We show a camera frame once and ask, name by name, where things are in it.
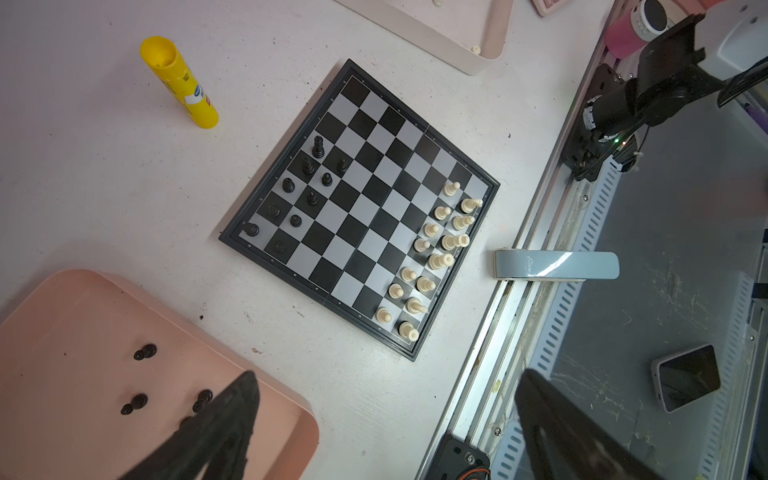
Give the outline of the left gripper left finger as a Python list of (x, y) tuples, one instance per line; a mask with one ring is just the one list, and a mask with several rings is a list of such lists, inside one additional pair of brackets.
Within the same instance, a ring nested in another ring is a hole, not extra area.
[(124, 479), (242, 479), (260, 404), (256, 375), (245, 371)]

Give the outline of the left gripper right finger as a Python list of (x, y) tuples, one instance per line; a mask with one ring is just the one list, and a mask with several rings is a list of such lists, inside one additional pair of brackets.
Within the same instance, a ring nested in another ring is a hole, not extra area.
[(526, 369), (515, 392), (530, 465), (537, 479), (657, 479), (538, 371)]

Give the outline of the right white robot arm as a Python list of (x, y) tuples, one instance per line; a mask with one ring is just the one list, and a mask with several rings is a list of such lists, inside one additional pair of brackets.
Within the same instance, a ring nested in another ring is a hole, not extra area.
[(767, 3), (719, 1), (647, 44), (636, 76), (586, 102), (582, 123), (613, 138), (713, 93), (722, 106), (766, 79)]

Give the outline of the pink plastic tray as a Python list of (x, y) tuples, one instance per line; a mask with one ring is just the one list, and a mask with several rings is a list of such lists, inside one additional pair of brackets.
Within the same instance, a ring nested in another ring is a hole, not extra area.
[(1, 475), (116, 479), (251, 369), (120, 276), (56, 273), (1, 323)]

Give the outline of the grey stapler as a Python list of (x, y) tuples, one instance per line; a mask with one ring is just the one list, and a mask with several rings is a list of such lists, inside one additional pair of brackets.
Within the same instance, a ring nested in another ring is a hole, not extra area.
[(612, 252), (509, 249), (494, 253), (494, 274), (499, 280), (614, 280), (620, 265)]

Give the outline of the black and silver chessboard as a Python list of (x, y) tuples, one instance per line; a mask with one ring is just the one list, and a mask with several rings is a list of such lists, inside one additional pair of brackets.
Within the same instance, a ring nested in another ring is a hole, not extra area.
[(220, 240), (415, 359), (499, 188), (347, 61)]

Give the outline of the pink calculator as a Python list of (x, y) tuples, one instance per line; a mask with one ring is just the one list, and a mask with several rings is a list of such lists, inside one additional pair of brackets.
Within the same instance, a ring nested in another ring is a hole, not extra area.
[(546, 17), (554, 13), (567, 2), (568, 0), (531, 0), (538, 15), (541, 17)]

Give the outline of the white plastic tray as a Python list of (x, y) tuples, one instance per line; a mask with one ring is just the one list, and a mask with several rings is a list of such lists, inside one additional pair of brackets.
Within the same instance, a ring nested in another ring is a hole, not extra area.
[(513, 0), (338, 0), (421, 50), (474, 76), (505, 48)]

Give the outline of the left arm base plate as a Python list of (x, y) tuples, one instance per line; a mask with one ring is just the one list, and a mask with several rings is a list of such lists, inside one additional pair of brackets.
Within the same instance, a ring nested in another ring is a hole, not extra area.
[(426, 480), (487, 480), (491, 478), (486, 453), (446, 433), (426, 471)]

